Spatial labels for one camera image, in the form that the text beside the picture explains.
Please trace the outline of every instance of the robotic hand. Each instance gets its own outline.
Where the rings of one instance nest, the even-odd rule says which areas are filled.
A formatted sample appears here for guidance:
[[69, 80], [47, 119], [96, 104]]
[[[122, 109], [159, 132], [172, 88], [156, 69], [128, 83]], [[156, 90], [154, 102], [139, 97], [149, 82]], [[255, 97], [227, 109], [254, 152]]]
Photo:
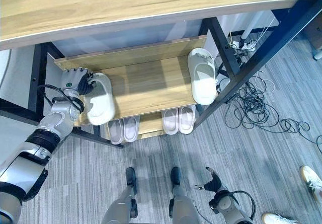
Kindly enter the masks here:
[[0, 223], [17, 223], [22, 201], [34, 198], [44, 183], [48, 171], [44, 166], [57, 145], [71, 133], [75, 121], [84, 110], [80, 95], [92, 91], [88, 81], [93, 74], [88, 69], [65, 70], [60, 91], [62, 97], [52, 99], [50, 114], [9, 159], [0, 166]]
[[[222, 213], [227, 224], [253, 224], [252, 220], [255, 215], [256, 206], [253, 198], [245, 191], [229, 192], [228, 189], [222, 185], [219, 176], [215, 171], [206, 167], [211, 173], [212, 180], [205, 185], [195, 185], [197, 190], [207, 190], [215, 192], [214, 198], [209, 202], [210, 208], [214, 213]], [[251, 217], [248, 217], [239, 206], [238, 201], [233, 196], [235, 193], [243, 193], [248, 195], [252, 200], [253, 211]]]

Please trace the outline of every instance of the tangled cable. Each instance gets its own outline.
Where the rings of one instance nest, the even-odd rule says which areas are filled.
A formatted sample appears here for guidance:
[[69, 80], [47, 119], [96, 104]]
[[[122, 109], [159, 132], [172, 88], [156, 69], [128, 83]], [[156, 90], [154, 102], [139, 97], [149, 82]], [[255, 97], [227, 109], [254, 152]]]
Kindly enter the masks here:
[[[316, 141], [313, 141], [306, 136], [303, 135], [304, 132], [308, 132], [310, 130], [310, 125], [305, 121], [296, 121], [292, 118], [284, 118], [280, 120], [280, 116], [277, 110], [265, 103], [265, 92], [267, 90], [267, 85], [265, 80], [262, 80], [258, 77], [258, 74], [255, 77], [254, 84], [250, 81], [247, 81], [233, 97], [226, 102], [228, 104], [228, 108], [226, 110], [224, 121], [227, 127], [235, 129], [240, 126], [243, 126], [247, 129], [252, 129], [255, 126], [271, 133], [298, 133], [306, 140], [315, 143], [318, 150], [322, 154], [322, 150], [319, 145], [322, 144], [322, 135], [319, 135], [316, 138]], [[263, 89], [259, 89], [256, 86], [257, 78], [262, 80]], [[224, 78], [219, 82], [218, 90], [221, 92], [221, 83], [223, 80], [229, 78]], [[234, 107], [233, 114], [238, 120], [238, 124], [236, 126], [231, 126], [227, 122], [227, 114], [230, 111], [231, 107]], [[274, 126], [279, 126], [281, 128], [280, 131], [271, 130]]]

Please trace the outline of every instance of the wooden board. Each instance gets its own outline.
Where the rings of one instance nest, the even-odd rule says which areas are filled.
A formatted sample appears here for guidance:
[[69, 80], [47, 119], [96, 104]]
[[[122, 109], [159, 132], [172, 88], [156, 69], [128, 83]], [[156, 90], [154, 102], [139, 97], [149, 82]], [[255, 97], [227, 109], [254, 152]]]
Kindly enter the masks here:
[[[195, 104], [186, 56], [99, 72], [111, 80], [114, 119]], [[78, 118], [76, 126], [89, 124], [86, 112], [85, 105], [85, 111]]]
[[203, 47], [205, 42], [206, 35], [197, 36], [61, 58], [55, 60], [55, 64], [62, 70], [83, 67], [97, 71], [188, 55], [192, 49]]
[[[105, 138], [110, 139], [107, 124], [104, 124]], [[140, 118], [139, 133], [137, 139], [163, 135], [162, 116], [160, 112], [142, 115]]]
[[0, 50], [249, 11], [297, 0], [1, 0]]

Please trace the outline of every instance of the shoe rack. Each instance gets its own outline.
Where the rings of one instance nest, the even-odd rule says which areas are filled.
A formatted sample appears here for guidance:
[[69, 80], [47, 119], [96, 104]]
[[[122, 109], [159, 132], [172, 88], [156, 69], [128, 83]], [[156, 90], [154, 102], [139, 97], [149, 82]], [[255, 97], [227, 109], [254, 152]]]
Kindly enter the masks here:
[[[193, 105], [187, 55], [206, 36], [77, 55], [55, 60], [62, 70], [83, 67], [111, 80], [114, 119], [141, 115], [138, 139], [164, 134], [161, 111]], [[75, 126], [89, 124], [87, 108]]]

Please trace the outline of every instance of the white slipper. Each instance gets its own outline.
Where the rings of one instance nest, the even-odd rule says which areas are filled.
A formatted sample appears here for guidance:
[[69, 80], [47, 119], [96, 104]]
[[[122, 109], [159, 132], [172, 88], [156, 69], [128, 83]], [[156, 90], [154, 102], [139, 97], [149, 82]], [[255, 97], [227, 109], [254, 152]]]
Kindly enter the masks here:
[[124, 139], [123, 119], [116, 119], [114, 121], [109, 121], [108, 131], [109, 131], [111, 143], [120, 144]]
[[162, 115], [162, 123], [163, 129], [166, 134], [173, 135], [176, 134], [179, 130], [179, 117], [178, 117], [178, 109], [170, 109], [163, 111]]
[[93, 90], [85, 95], [87, 118], [93, 125], [102, 125], [110, 121], [115, 114], [110, 79], [103, 73], [95, 73], [89, 81], [96, 82]]
[[179, 108], [179, 131], [184, 134], [189, 134], [193, 130], [195, 118], [196, 105]]
[[209, 105], [215, 100], [215, 64], [211, 54], [202, 48], [191, 50], [188, 55], [193, 99], [200, 105]]
[[127, 142], [134, 142], [139, 133], [140, 116], [127, 117], [123, 119], [124, 139]]

